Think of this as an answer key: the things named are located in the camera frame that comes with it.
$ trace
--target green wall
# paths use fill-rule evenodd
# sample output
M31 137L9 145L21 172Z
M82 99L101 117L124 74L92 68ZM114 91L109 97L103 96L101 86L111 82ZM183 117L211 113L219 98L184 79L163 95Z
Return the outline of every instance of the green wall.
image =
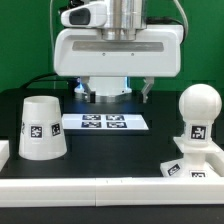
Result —
M190 30L182 48L182 68L176 78L157 78L156 90L183 90L194 83L224 89L224 1L180 0ZM17 88L29 79L52 71L49 35L50 0L1 0L0 3L0 91ZM67 0L55 0L54 26L59 31L57 8ZM150 0L150 16L181 19L171 0ZM132 87L143 85L132 79Z

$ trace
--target upside-down white cup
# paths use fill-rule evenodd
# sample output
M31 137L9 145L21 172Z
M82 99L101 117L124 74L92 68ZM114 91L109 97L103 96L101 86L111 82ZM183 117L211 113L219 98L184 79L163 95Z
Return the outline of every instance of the upside-down white cup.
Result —
M24 99L19 155L50 160L67 152L59 100L52 96Z

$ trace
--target black tabletop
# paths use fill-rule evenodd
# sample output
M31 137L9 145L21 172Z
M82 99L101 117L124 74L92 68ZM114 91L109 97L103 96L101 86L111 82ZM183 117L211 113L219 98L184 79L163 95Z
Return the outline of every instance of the black tabletop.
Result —
M90 104L74 100L67 90L12 89L0 94L0 140L10 142L10 159L0 172L8 178L161 177L160 163L182 157L173 142L183 133L179 92L156 92L147 104L132 100ZM68 152L50 161L18 155L23 100L34 95L59 98L62 113L141 114L149 130L65 130ZM224 144L223 114L212 138ZM223 223L223 205L121 206L68 208L1 208L0 223Z

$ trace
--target chess piece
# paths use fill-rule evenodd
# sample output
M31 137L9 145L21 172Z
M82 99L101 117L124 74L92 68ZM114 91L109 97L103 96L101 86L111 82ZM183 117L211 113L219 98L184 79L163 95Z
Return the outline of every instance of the chess piece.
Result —
M181 137L174 137L175 143L183 153L183 159L162 163L163 176L219 176L206 162L206 154L221 150L211 138L212 124L219 115L221 107L221 98L211 86L197 84L183 92L179 109L185 122L185 129Z

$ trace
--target white ball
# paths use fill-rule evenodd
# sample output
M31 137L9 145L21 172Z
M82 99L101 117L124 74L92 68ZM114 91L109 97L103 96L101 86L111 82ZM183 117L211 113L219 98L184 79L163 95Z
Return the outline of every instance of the white ball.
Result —
M181 95L179 109L184 120L214 120L220 113L222 100L211 86L197 84Z

